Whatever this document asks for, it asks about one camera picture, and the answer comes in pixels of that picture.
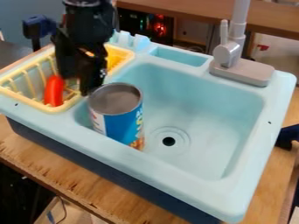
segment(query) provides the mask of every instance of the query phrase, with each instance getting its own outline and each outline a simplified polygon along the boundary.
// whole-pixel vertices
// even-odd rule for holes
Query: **light blue plastic sink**
[[[267,87],[252,87],[210,75],[211,60],[151,44],[106,80],[142,90],[144,151],[93,131],[86,99],[48,115],[23,103],[16,107],[1,95],[0,109],[220,220],[238,222],[275,144],[296,78],[275,71]]]

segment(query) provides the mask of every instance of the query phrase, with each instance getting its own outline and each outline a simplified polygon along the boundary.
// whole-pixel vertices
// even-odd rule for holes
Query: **red pepper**
[[[50,76],[45,85],[45,105],[50,104],[53,107],[62,105],[64,86],[65,82],[59,75]]]

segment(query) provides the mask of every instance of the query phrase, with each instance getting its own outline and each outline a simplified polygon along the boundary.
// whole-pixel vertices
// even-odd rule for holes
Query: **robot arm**
[[[79,78],[87,95],[99,87],[107,73],[104,43],[113,35],[115,8],[110,0],[64,0],[66,22],[52,37],[59,73]]]

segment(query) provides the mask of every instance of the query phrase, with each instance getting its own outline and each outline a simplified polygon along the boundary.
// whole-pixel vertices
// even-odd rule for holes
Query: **dish rack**
[[[130,50],[114,45],[107,44],[105,48],[108,51],[108,75],[112,75],[135,57]],[[76,80],[66,81],[64,103],[61,106],[53,107],[50,104],[44,104],[46,80],[50,75],[58,73],[54,47],[51,49],[12,72],[3,74],[3,77],[0,78],[0,93],[49,114],[63,112],[71,108],[81,98],[79,83]]]

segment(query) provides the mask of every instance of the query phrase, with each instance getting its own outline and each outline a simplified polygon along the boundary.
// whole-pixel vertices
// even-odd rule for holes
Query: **tin can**
[[[111,83],[88,97],[94,130],[137,150],[144,146],[143,95],[133,85]]]

